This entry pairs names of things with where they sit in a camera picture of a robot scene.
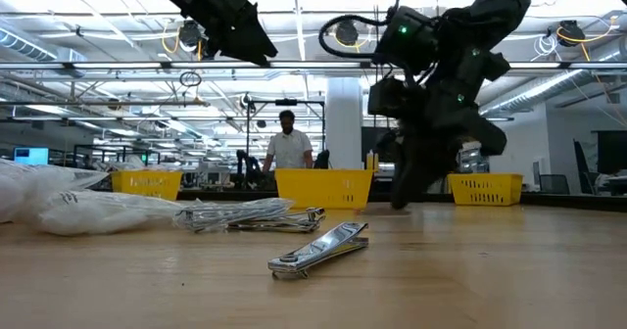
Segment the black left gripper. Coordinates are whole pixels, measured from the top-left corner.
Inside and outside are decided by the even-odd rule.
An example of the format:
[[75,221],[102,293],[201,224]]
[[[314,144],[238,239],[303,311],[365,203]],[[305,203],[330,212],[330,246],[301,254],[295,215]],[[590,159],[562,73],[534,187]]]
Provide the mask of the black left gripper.
[[224,57],[268,67],[278,50],[249,0],[182,0],[181,12],[201,25],[208,43]]

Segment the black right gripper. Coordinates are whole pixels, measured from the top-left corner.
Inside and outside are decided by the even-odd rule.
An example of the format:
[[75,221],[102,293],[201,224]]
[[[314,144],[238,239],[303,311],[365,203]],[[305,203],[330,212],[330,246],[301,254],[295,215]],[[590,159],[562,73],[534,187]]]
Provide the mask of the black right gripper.
[[458,169],[462,140],[472,138],[484,156],[497,156],[506,147],[506,134],[479,114],[476,96],[483,75],[428,79],[427,83],[404,80],[408,112],[397,122],[395,172],[391,207],[403,209],[414,193]]

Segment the bagged steel nail clipper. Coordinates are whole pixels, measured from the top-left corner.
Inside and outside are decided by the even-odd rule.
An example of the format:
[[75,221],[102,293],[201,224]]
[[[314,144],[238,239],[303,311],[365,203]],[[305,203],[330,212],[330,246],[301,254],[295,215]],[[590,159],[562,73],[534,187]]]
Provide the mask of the bagged steel nail clipper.
[[176,226],[193,232],[224,229],[239,221],[283,216],[293,205],[294,201],[283,198],[235,203],[196,201],[177,212],[173,222]]

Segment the yellow plastic basket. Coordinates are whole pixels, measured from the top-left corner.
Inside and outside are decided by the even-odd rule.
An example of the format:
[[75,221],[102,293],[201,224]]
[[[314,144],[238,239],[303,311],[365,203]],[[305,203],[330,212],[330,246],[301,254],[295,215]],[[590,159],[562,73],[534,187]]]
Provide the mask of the yellow plastic basket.
[[509,207],[520,203],[523,176],[513,173],[452,173],[448,182],[459,206]]
[[282,168],[274,172],[278,195],[296,209],[361,210],[368,201],[368,169]]
[[180,189],[181,171],[119,170],[110,173],[117,193],[141,195],[175,201]]

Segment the white square column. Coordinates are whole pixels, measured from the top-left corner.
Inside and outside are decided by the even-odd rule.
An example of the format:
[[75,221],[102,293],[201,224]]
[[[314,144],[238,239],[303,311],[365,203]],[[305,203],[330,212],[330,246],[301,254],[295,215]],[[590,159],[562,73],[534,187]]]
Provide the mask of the white square column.
[[362,88],[356,77],[327,81],[326,145],[333,168],[362,169]]

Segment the person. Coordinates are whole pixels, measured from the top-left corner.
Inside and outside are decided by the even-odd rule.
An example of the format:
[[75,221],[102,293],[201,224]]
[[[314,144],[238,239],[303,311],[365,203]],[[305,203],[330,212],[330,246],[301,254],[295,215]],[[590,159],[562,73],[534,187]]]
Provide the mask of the person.
[[309,137],[294,127],[295,115],[290,110],[279,114],[281,131],[269,141],[263,172],[269,172],[273,160],[275,168],[312,168],[313,147]]

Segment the dark office chair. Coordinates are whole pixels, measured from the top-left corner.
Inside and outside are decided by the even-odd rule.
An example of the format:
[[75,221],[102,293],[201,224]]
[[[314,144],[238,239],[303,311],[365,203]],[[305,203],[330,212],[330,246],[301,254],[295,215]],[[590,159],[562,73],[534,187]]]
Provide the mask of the dark office chair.
[[540,191],[544,194],[569,195],[567,177],[563,174],[541,174]]

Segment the black slanted panel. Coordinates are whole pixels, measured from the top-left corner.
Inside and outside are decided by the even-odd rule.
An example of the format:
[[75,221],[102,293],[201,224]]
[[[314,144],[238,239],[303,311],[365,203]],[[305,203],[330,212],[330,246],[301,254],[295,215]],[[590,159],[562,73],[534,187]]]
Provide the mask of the black slanted panel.
[[581,143],[574,140],[573,146],[581,191],[583,194],[597,195],[596,179],[598,175],[595,172],[590,172]]

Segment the bagged white cotton pads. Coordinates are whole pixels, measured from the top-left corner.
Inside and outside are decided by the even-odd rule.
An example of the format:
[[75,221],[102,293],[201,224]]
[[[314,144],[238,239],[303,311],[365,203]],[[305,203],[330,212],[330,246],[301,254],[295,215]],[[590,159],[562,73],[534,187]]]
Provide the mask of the bagged white cotton pads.
[[21,176],[21,202],[32,205],[57,192],[86,189],[109,176],[108,172],[57,165],[27,165]]
[[0,224],[9,222],[24,202],[34,172],[31,165],[0,159]]
[[183,209],[178,202],[142,195],[65,191],[41,202],[31,224],[61,236],[110,234],[152,221],[172,221]]

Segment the computer monitor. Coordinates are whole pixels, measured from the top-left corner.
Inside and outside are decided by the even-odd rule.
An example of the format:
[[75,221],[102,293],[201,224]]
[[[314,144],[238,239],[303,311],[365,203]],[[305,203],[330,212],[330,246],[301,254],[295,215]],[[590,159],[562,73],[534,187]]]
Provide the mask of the computer monitor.
[[24,165],[48,165],[49,149],[40,147],[17,147],[14,149],[14,161]]

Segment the black metal frame station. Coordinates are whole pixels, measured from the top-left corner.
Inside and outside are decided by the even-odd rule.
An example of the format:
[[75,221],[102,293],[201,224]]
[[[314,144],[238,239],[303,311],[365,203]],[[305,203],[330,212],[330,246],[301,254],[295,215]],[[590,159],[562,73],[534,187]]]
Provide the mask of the black metal frame station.
[[[247,153],[249,151],[248,148],[248,140],[250,138],[250,125],[251,125],[251,118],[252,118],[252,104],[258,104],[260,103],[260,101],[253,101],[250,100],[249,102],[249,106],[247,108],[247,113],[246,113],[246,131],[247,131]],[[299,104],[304,104],[304,105],[308,105],[311,104],[312,102],[307,102],[307,101],[299,101],[296,99],[279,99],[279,100],[274,100],[272,102],[272,104],[274,104],[275,106],[278,107],[293,107],[293,106],[298,106]]]

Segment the silver ventilation duct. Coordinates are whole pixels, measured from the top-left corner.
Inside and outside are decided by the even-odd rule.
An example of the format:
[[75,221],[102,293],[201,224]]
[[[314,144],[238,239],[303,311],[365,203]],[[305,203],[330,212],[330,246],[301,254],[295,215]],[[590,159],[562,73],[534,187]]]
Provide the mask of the silver ventilation duct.
[[531,108],[576,86],[593,82],[597,71],[610,70],[615,63],[624,63],[624,69],[627,70],[627,34],[602,45],[600,51],[591,56],[591,60],[591,63],[586,59],[557,63],[550,68],[556,70],[554,75],[536,77],[506,92],[481,106],[479,114],[489,117],[501,112],[511,113]]

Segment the black wall screen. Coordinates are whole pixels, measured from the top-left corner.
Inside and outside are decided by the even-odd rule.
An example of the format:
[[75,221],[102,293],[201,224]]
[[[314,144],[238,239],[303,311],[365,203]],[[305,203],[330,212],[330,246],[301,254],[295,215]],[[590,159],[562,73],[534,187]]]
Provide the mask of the black wall screen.
[[627,130],[598,131],[598,172],[627,169]]

